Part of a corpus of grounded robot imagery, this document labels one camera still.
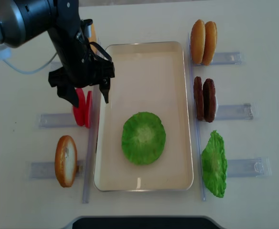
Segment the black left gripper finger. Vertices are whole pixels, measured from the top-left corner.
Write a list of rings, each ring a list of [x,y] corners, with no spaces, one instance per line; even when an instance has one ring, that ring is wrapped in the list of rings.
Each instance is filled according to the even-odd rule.
[[[99,83],[99,89],[104,97],[105,103],[109,103],[109,90],[110,90],[110,78],[103,78]]]
[[[74,107],[79,106],[78,95],[64,68],[49,72],[48,82],[51,87],[57,88],[57,95],[60,98],[67,100]]]

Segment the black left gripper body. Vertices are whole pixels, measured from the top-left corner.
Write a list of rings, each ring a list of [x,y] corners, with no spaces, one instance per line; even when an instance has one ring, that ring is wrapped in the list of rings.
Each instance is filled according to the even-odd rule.
[[[84,36],[78,9],[58,10],[55,24],[48,30],[62,68],[49,73],[51,87],[72,86],[83,88],[99,84],[110,87],[110,79],[115,76],[111,60],[98,58]]]

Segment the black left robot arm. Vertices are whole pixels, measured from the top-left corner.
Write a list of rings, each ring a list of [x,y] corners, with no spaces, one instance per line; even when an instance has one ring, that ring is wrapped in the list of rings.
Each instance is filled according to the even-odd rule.
[[[62,63],[49,73],[57,95],[79,106],[77,88],[99,85],[108,102],[110,79],[115,76],[112,58],[88,40],[92,19],[82,20],[77,0],[0,0],[0,44],[17,48],[48,32]]]

